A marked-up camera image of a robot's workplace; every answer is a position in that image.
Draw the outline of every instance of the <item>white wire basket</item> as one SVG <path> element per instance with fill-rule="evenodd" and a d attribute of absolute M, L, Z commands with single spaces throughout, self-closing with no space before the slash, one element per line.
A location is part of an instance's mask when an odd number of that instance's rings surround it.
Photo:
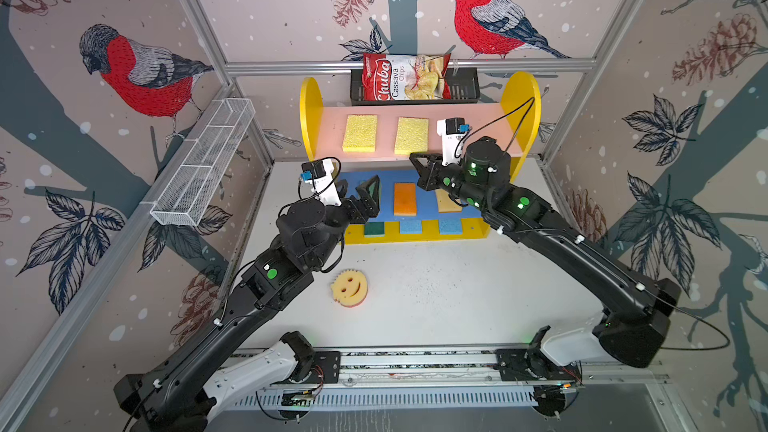
<path fill-rule="evenodd" d="M 150 214 L 163 226 L 197 226 L 254 118 L 248 99 L 224 99 Z"/>

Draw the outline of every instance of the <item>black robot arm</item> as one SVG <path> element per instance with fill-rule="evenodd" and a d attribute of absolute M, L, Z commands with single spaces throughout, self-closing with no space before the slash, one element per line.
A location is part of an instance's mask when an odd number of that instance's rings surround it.
<path fill-rule="evenodd" d="M 490 137 L 466 149 L 459 163 L 442 165 L 439 154 L 411 154 L 418 186 L 442 188 L 454 200 L 477 208 L 498 233 L 540 252 L 597 296 L 604 317 L 592 334 L 612 357 L 647 367 L 667 337 L 680 287 L 654 281 L 607 256 L 574 230 L 532 191 L 509 183 L 509 154 Z"/>
<path fill-rule="evenodd" d="M 324 206 L 314 197 L 291 205 L 276 220 L 280 234 L 245 271 L 224 308 L 156 368 L 120 379 L 114 393 L 120 408 L 138 419 L 133 432 L 195 432 L 206 427 L 206 416 L 216 405 L 203 389 L 211 375 L 312 283 L 312 272 L 322 270 L 337 244 L 343 246 L 349 224 L 364 224 L 379 215 L 379 177 L 356 190 L 360 198 L 343 198 L 340 206 Z M 282 340 L 294 351 L 310 352 L 296 352 L 294 375 L 305 377 L 312 366 L 311 346 L 298 333 Z"/>

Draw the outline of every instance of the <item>smiley face sponge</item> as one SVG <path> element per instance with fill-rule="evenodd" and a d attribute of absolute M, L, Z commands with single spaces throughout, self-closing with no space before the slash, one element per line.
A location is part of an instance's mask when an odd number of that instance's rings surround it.
<path fill-rule="evenodd" d="M 333 300 L 344 307 L 355 307 L 368 295 L 368 281 L 362 272 L 348 269 L 331 284 Z"/>

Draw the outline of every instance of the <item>white table surface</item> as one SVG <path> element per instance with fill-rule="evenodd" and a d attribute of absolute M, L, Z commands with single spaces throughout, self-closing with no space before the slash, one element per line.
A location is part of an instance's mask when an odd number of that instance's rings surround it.
<path fill-rule="evenodd" d="M 262 253 L 277 234 L 277 211 L 297 199 L 300 172 L 300 162 L 275 164 L 241 263 Z M 552 202 L 532 159 L 515 185 Z M 330 290 L 348 268 L 362 271 L 369 283 L 365 301 L 354 308 L 334 302 Z M 494 232 L 480 240 L 348 245 L 336 269 L 314 279 L 241 347 L 267 347 L 294 330 L 315 347 L 528 342 L 540 327 L 602 308 L 549 259 Z"/>

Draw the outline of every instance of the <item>yellow shelf side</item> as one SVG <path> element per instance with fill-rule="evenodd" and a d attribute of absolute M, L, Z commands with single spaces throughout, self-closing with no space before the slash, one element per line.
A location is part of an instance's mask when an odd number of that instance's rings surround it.
<path fill-rule="evenodd" d="M 510 183 L 514 182 L 514 178 L 520 173 L 520 169 L 523 167 L 523 161 L 536 140 L 538 125 L 542 120 L 542 94 L 538 89 L 536 79 L 528 72 L 515 72 L 514 75 L 510 77 L 509 81 L 507 81 L 507 85 L 504 88 L 504 95 L 502 95 L 501 105 L 502 109 L 504 109 L 504 113 L 520 107 L 521 104 L 531 97 L 534 98 L 535 102 L 531 111 L 528 113 L 528 116 L 525 117 L 523 124 L 520 126 L 518 136 L 515 139 L 518 144 L 520 144 L 520 149 L 523 154 L 521 157 L 512 158 L 512 164 L 509 167 Z M 512 128 L 513 132 L 517 129 L 527 109 L 528 106 L 525 106 L 507 117 L 509 126 Z M 506 145 L 507 144 L 499 144 L 501 147 L 505 147 Z"/>
<path fill-rule="evenodd" d="M 390 244 L 397 242 L 431 242 L 436 240 L 466 240 L 472 238 L 486 238 L 491 231 L 491 226 L 481 218 L 463 218 L 461 235 L 440 235 L 440 226 L 437 220 L 422 220 L 421 234 L 401 234 L 400 222 L 384 222 L 383 237 L 366 237 L 365 226 L 352 225 L 346 228 L 344 242 L 347 245 L 355 244 Z"/>
<path fill-rule="evenodd" d="M 320 120 L 322 119 L 322 95 L 320 94 L 320 86 L 317 85 L 314 77 L 305 78 L 301 84 L 299 114 L 306 156 L 309 160 L 315 160 L 317 139 L 320 135 Z"/>

